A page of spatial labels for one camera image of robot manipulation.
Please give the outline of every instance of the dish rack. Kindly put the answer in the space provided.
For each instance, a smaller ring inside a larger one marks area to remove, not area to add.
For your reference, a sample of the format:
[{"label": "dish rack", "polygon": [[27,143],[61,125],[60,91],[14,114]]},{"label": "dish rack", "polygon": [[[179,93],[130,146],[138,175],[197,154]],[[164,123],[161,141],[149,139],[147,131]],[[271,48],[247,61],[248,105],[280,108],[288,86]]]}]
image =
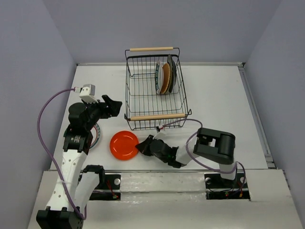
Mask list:
[{"label": "dish rack", "polygon": [[[130,52],[150,52],[150,55],[127,56]],[[171,51],[178,54],[158,54]],[[155,89],[155,67],[158,60],[167,63],[171,54],[176,65],[177,82],[171,93],[157,94]],[[184,81],[179,61],[180,49],[173,47],[133,48],[125,51],[126,57],[126,113],[125,119],[131,130],[182,127],[192,114],[188,109]]]}]

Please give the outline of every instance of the white plate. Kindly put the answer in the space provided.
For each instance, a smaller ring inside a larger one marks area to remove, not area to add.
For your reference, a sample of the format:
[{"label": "white plate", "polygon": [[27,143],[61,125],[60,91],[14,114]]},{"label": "white plate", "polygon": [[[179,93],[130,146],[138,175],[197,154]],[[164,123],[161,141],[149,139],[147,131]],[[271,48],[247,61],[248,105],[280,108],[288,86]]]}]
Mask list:
[{"label": "white plate", "polygon": [[163,86],[163,80],[164,80],[164,73],[163,73],[163,67],[160,61],[157,61],[156,64],[156,70],[155,70],[155,75],[154,75],[154,80],[155,80],[155,87],[156,87],[156,93],[160,94],[161,88]]}]

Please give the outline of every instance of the orange plate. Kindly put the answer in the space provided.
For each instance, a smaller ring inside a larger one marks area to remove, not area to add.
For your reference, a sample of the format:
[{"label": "orange plate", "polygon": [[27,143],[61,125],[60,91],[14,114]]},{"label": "orange plate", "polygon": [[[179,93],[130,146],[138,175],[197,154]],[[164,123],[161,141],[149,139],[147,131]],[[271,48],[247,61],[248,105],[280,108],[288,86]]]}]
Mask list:
[{"label": "orange plate", "polygon": [[129,131],[117,132],[110,141],[110,151],[115,158],[125,161],[137,155],[139,143],[136,135]]}]

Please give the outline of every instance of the wooden handle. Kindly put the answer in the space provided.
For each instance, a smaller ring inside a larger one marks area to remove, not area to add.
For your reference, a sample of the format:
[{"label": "wooden handle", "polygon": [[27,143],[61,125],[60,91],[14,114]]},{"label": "wooden handle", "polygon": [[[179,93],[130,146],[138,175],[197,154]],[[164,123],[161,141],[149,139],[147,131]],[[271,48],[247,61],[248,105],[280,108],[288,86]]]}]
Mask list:
[{"label": "wooden handle", "polygon": [[165,119],[165,118],[184,118],[185,113],[178,114],[156,114],[156,115],[146,115],[146,116],[135,116],[131,117],[131,121],[142,121],[142,120],[155,120],[155,119]]},{"label": "wooden handle", "polygon": [[165,51],[173,50],[173,47],[155,47],[155,48],[131,48],[131,52],[143,52],[143,51]]}]

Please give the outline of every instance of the wall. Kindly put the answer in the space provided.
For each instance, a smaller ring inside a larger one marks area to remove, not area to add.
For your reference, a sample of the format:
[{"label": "wall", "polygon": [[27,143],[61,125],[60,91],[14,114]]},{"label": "wall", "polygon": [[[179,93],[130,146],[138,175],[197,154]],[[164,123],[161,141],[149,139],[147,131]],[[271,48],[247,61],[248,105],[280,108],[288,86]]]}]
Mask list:
[{"label": "wall", "polygon": [[246,64],[271,153],[305,225],[305,1],[283,0]]},{"label": "wall", "polygon": [[44,0],[78,63],[176,46],[183,62],[245,62],[280,0]]},{"label": "wall", "polygon": [[[43,104],[71,87],[75,63],[41,0],[0,2],[1,228],[27,228],[42,171],[50,160],[40,146],[36,120]],[[54,149],[68,94],[42,119]]]}]

